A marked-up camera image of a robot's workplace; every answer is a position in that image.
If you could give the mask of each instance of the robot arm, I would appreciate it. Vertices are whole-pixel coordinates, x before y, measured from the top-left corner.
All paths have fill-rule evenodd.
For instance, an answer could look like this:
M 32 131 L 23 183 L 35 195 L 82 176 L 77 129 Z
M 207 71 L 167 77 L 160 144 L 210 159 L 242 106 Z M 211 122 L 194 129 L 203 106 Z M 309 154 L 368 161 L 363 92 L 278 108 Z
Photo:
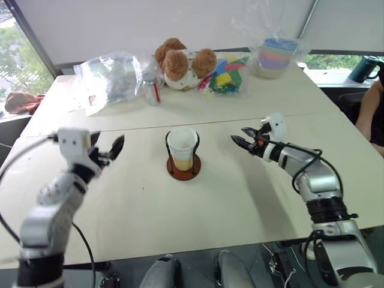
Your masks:
M 311 215 L 316 239 L 314 252 L 323 280 L 331 286 L 343 287 L 353 274 L 377 273 L 372 253 L 352 220 L 357 215 L 347 213 L 339 176 L 323 164 L 318 152 L 282 143 L 286 128 L 280 113 L 264 119 L 259 130 L 243 128 L 242 131 L 254 142 L 231 136 L 238 146 L 266 161 L 277 162 L 293 177 Z
M 45 186 L 35 208 L 27 215 L 20 230 L 20 268 L 15 287 L 62 287 L 64 253 L 72 219 L 83 202 L 92 178 L 116 159 L 124 136 L 115 140 L 108 153 L 99 152 L 99 133 L 61 129 L 53 137 L 59 143 L 68 169 Z

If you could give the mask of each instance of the yellow block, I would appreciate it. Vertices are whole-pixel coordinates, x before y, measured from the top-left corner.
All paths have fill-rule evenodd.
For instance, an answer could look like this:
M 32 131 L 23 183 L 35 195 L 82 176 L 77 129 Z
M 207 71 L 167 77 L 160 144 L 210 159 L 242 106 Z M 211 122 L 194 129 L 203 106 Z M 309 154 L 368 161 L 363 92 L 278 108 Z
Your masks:
M 222 86 L 227 85 L 229 83 L 232 83 L 232 78 L 227 72 L 216 77 L 217 86 L 222 87 Z

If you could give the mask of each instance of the white table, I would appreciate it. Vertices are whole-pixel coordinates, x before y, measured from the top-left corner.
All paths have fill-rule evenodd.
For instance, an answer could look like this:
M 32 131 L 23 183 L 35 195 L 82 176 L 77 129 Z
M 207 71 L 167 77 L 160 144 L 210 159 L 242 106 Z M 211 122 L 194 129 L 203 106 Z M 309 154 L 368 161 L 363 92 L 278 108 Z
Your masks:
M 61 126 L 111 131 L 254 119 L 276 111 L 285 115 L 339 111 L 295 65 L 278 80 L 250 76 L 249 90 L 248 98 L 226 98 L 207 97 L 195 89 L 181 93 L 164 87 L 160 89 L 163 102 L 157 107 L 148 106 L 141 97 L 86 117 L 84 110 L 68 112 L 77 108 L 74 105 L 78 101 L 73 100 L 79 91 L 76 78 L 59 76 L 22 136 L 48 135 Z
M 286 121 L 287 141 L 323 149 L 338 169 L 345 204 L 350 213 L 359 214 L 359 227 L 383 224 L 384 161 L 347 118 L 328 112 L 286 116 Z M 251 157 L 230 139 L 246 126 L 258 127 L 259 119 L 190 125 L 201 137 L 197 153 L 202 169 L 187 182 L 174 180 L 165 168 L 164 137 L 171 127 L 103 132 L 101 149 L 109 149 L 120 134 L 125 134 L 125 146 L 100 179 L 91 182 L 74 219 L 95 260 L 308 236 L 310 216 L 290 177 L 277 163 Z M 20 138 L 12 153 L 38 138 Z M 0 210 L 11 227 L 18 231 L 39 189 L 65 167 L 51 143 L 14 165 L 0 190 Z M 17 255 L 19 248 L 4 229 L 0 239 L 1 258 Z M 66 263 L 89 262 L 88 257 L 72 231 Z

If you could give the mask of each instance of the person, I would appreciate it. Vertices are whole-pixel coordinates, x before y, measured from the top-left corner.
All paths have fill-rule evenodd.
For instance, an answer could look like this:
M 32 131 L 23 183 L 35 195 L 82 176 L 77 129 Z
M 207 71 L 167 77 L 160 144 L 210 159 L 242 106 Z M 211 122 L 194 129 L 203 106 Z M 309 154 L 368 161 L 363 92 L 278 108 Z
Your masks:
M 384 69 L 361 101 L 356 127 L 384 157 Z

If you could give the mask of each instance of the black mug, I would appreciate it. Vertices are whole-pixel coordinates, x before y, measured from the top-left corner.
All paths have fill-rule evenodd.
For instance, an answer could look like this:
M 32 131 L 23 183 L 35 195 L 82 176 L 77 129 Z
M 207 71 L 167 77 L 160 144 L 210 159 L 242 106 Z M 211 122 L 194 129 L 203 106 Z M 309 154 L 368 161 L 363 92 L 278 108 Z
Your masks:
M 375 79 L 377 74 L 372 77 L 370 77 L 370 74 L 376 66 L 384 69 L 384 62 L 382 62 L 379 57 L 363 56 L 359 64 L 349 74 L 348 78 L 359 83 L 364 82 L 366 79 Z

